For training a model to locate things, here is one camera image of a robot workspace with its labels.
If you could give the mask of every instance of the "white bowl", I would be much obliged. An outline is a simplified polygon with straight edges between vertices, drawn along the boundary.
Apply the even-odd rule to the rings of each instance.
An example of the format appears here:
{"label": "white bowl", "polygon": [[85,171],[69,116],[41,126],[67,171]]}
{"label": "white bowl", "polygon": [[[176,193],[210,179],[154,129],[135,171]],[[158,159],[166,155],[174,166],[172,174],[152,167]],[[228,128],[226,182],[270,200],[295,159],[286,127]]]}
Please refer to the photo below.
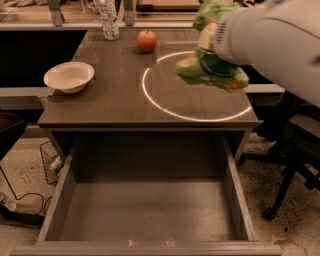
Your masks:
{"label": "white bowl", "polygon": [[44,75],[44,83],[64,93],[83,90],[93,78],[94,69],[83,62],[66,62],[51,68]]}

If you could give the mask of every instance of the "open drawer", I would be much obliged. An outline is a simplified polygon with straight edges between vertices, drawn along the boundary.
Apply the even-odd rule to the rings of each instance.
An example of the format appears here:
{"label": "open drawer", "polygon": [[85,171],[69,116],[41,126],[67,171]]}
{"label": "open drawer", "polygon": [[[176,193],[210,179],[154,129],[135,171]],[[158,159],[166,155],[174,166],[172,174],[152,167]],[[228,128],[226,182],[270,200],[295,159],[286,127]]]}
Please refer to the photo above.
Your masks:
{"label": "open drawer", "polygon": [[254,231],[223,134],[78,137],[33,247],[11,255],[281,255]]}

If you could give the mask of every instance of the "red apple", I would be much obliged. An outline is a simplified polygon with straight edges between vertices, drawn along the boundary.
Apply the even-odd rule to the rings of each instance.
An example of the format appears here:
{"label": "red apple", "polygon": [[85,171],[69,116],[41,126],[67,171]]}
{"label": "red apple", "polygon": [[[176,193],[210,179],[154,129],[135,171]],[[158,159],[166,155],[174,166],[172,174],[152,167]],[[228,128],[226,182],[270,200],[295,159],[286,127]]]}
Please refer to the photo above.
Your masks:
{"label": "red apple", "polygon": [[142,52],[152,52],[157,45],[157,35],[151,30],[142,30],[137,35],[137,45]]}

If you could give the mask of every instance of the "white circle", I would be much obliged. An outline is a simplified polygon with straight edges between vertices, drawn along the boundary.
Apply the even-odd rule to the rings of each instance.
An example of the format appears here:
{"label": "white circle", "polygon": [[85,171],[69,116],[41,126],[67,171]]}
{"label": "white circle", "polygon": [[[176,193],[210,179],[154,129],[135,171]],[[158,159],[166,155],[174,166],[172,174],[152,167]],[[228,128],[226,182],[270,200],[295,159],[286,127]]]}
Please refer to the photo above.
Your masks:
{"label": "white circle", "polygon": [[[177,56],[177,55],[183,55],[183,54],[190,54],[192,53],[192,51],[185,51],[185,52],[176,52],[176,53],[172,53],[172,54],[168,54],[168,55],[165,55],[161,58],[159,58],[157,60],[157,63],[161,62],[162,60],[164,59],[167,59],[169,57],[172,57],[172,56]],[[164,107],[162,107],[160,104],[158,104],[154,99],[152,99],[152,97],[148,94],[147,90],[146,90],[146,85],[145,85],[145,80],[146,80],[146,77],[148,76],[149,74],[149,71],[150,71],[151,68],[147,68],[142,76],[142,89],[143,89],[143,92],[145,94],[145,96],[147,97],[147,99],[155,106],[157,107],[158,109],[162,110],[163,112],[171,115],[171,116],[174,116],[174,117],[177,117],[177,118],[180,118],[180,119],[184,119],[184,120],[188,120],[188,121],[196,121],[196,122],[222,122],[222,121],[227,121],[227,120],[231,120],[231,119],[234,119],[234,118],[237,118],[239,116],[242,116],[244,115],[245,113],[249,112],[252,107],[248,107],[247,109],[239,112],[238,114],[235,114],[235,115],[231,115],[231,116],[227,116],[227,117],[224,117],[224,118],[216,118],[216,119],[202,119],[202,118],[193,118],[193,117],[188,117],[188,116],[184,116],[184,115],[179,115],[175,112],[172,112]]]}

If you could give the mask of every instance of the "robot arm white casing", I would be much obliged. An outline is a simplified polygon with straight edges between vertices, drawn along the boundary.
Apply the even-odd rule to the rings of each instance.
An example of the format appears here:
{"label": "robot arm white casing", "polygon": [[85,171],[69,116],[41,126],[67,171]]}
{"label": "robot arm white casing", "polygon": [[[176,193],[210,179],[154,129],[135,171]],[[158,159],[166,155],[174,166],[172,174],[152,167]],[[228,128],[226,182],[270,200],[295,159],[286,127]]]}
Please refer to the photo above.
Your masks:
{"label": "robot arm white casing", "polygon": [[320,107],[320,1],[271,0],[224,15],[216,54],[251,65],[296,96]]}

